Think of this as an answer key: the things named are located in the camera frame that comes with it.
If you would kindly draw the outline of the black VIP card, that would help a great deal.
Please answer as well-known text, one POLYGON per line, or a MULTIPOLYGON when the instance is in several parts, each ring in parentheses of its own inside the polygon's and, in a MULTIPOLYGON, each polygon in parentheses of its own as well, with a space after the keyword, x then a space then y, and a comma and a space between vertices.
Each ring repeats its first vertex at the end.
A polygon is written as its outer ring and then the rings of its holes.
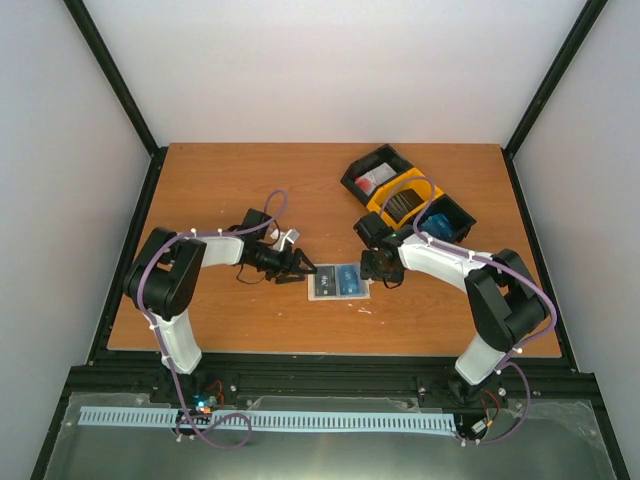
POLYGON ((314 275, 314 297, 334 297, 336 292, 335 267, 333 265, 318 266, 314 275))

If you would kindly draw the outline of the blue VIP card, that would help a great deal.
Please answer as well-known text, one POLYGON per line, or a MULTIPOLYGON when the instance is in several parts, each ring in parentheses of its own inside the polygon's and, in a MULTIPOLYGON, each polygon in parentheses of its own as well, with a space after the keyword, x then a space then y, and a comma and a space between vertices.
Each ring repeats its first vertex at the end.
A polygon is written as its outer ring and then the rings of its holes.
POLYGON ((360 278, 360 266, 357 263, 338 265, 336 278, 341 296, 355 298, 368 294, 368 285, 360 278))

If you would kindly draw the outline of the beige card holder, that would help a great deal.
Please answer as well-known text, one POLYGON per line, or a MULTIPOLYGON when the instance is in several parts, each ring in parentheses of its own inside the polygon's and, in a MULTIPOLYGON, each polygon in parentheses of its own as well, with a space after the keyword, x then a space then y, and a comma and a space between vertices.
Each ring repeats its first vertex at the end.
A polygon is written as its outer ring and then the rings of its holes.
POLYGON ((308 278, 309 301, 369 298, 369 283, 360 278, 359 263, 321 264, 308 278))

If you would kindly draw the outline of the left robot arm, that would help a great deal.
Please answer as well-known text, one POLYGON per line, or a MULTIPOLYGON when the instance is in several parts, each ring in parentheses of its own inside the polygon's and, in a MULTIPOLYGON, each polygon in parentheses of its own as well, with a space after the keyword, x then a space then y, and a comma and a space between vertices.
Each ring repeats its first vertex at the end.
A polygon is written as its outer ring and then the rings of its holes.
POLYGON ((186 402, 201 400, 208 390, 207 376, 195 369, 202 351, 188 313, 203 268, 250 266, 277 284, 303 281, 318 272, 294 246, 296 231, 279 232, 275 241, 266 241, 274 223, 266 212, 250 209, 241 224, 211 234, 156 227, 125 275, 123 292, 146 317, 162 364, 177 373, 172 388, 186 402))

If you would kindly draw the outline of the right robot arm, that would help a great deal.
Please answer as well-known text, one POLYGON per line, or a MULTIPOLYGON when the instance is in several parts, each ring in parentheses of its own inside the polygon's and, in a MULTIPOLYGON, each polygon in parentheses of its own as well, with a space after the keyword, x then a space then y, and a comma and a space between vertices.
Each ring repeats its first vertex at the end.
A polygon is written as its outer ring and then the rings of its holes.
POLYGON ((360 277, 388 288, 408 271, 452 285, 467 296, 475 336, 447 381, 454 403, 468 404, 489 377, 534 339, 555 329, 557 309, 513 250, 476 252, 439 240, 413 227, 398 230, 370 212, 354 225, 365 250, 360 277))

